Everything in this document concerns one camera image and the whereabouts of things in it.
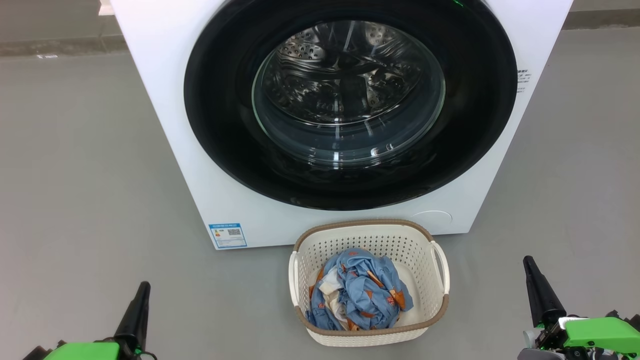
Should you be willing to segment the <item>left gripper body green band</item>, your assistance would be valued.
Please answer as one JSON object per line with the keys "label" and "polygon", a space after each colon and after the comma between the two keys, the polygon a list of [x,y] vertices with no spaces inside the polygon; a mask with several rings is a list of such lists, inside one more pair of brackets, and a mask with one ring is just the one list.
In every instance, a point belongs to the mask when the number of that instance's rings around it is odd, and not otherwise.
{"label": "left gripper body green band", "polygon": [[136,351],[123,341],[105,338],[93,342],[59,341],[55,349],[36,346],[22,360],[135,360]]}

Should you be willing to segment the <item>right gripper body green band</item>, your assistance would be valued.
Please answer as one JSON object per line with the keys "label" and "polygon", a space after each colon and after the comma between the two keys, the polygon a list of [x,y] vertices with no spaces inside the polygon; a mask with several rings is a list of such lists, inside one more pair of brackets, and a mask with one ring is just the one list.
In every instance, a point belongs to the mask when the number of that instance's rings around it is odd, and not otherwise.
{"label": "right gripper body green band", "polygon": [[640,360],[640,315],[560,317],[524,336],[518,360]]}

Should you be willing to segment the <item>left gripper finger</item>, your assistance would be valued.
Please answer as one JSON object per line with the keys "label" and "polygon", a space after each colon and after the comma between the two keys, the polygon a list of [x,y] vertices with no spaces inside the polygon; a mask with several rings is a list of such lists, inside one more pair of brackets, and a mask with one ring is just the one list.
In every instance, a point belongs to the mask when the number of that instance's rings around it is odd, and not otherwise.
{"label": "left gripper finger", "polygon": [[119,322],[114,339],[121,349],[134,352],[146,348],[150,292],[150,283],[142,281]]}

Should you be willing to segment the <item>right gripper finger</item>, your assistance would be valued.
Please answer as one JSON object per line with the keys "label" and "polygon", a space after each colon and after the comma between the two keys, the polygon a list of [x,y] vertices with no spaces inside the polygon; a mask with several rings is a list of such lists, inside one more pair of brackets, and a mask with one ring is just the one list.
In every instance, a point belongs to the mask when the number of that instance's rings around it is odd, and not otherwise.
{"label": "right gripper finger", "polygon": [[567,316],[567,311],[533,256],[526,255],[523,258],[523,267],[532,324],[537,328],[550,329],[558,323],[558,319]]}

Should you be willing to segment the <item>blue orange-print garment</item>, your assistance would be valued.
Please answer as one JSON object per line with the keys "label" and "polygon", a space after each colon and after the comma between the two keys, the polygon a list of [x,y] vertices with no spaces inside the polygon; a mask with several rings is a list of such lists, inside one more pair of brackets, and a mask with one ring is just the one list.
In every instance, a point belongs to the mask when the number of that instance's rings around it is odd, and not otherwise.
{"label": "blue orange-print garment", "polygon": [[338,307],[348,331],[393,328],[402,313],[414,308],[407,285],[387,256],[349,248],[330,258],[327,265],[336,271]]}

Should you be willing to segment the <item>black-rimmed glass washer door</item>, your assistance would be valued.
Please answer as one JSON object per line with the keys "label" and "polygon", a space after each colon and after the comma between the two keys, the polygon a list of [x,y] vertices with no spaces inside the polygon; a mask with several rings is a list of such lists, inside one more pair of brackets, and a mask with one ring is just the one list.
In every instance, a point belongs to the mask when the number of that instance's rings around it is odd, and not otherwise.
{"label": "black-rimmed glass washer door", "polygon": [[[336,21],[368,21],[418,39],[442,79],[393,111],[357,123],[303,123],[258,87],[272,50]],[[327,211],[400,204],[452,182],[509,121],[515,49],[483,0],[227,0],[199,34],[183,99],[210,159],[267,198]]]}

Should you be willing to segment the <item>white front-load washing machine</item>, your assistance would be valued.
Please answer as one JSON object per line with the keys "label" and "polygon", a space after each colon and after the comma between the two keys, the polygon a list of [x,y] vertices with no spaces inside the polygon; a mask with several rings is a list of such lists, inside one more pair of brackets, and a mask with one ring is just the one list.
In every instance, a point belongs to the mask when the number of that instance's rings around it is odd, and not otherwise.
{"label": "white front-load washing machine", "polygon": [[425,211],[451,214],[452,234],[469,232],[574,2],[482,0],[505,25],[515,51],[517,75],[519,69],[528,69],[531,80],[523,93],[517,93],[517,84],[505,129],[469,170],[407,202],[373,209],[320,210],[279,202],[242,185],[215,164],[192,130],[185,107],[186,67],[198,36],[227,1],[112,0],[112,6],[208,236],[211,239],[209,224],[241,225],[247,247],[233,250],[295,245],[307,230],[325,224],[410,221],[411,216]]}

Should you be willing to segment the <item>stainless steel washing machine drum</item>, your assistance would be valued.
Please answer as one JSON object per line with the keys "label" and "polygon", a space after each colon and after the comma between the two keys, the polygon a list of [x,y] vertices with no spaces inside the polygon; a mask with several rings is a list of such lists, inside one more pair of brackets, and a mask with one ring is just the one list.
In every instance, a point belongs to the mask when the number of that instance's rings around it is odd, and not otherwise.
{"label": "stainless steel washing machine drum", "polygon": [[287,116],[333,125],[382,116],[441,79],[436,57],[412,35],[384,23],[341,20],[279,44],[263,62],[258,87]]}

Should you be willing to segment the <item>blue energy label sticker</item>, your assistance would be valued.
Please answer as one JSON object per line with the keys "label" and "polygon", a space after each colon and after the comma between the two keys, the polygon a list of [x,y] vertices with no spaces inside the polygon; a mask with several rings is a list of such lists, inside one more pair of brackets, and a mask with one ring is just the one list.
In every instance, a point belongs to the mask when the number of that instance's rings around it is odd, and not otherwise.
{"label": "blue energy label sticker", "polygon": [[208,224],[208,230],[216,249],[238,249],[248,246],[240,223]]}

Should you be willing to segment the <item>cream perforated laundry basket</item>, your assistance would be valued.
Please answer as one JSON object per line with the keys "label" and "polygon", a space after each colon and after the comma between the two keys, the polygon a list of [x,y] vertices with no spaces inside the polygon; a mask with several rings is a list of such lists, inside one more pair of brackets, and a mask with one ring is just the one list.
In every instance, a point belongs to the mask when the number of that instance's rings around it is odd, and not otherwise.
{"label": "cream perforated laundry basket", "polygon": [[[329,271],[327,262],[347,249],[386,256],[413,297],[413,309],[387,329],[325,330],[307,320],[311,287]],[[446,313],[450,269],[441,246],[420,225],[406,219],[359,219],[313,227],[304,232],[289,258],[288,281],[295,314],[313,339],[329,347],[373,347],[420,337]]]}

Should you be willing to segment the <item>round white filter cover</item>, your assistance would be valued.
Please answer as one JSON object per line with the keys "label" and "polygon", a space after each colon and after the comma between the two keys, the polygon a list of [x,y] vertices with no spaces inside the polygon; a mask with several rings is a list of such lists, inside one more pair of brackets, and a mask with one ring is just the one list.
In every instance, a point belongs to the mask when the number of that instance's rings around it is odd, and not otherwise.
{"label": "round white filter cover", "polygon": [[422,226],[434,236],[452,234],[450,230],[453,217],[443,210],[425,210],[411,216],[410,221]]}

